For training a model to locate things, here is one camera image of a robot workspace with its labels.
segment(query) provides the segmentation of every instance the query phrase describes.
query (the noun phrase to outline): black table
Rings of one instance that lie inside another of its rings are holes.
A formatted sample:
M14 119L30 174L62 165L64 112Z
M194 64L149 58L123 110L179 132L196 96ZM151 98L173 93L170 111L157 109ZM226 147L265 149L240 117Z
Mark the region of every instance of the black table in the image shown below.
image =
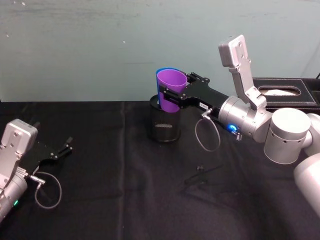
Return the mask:
M293 179L296 163L278 165L263 144L237 142L219 128L222 143L205 152L194 127L197 109L182 113L179 141L147 137L148 102L1 103L0 132L20 118L39 121L38 141L73 153L52 173L62 201L44 210L30 185L0 225L4 240L264 240L320 239L320 220ZM201 131L212 147L211 129ZM208 173L197 174L197 166Z

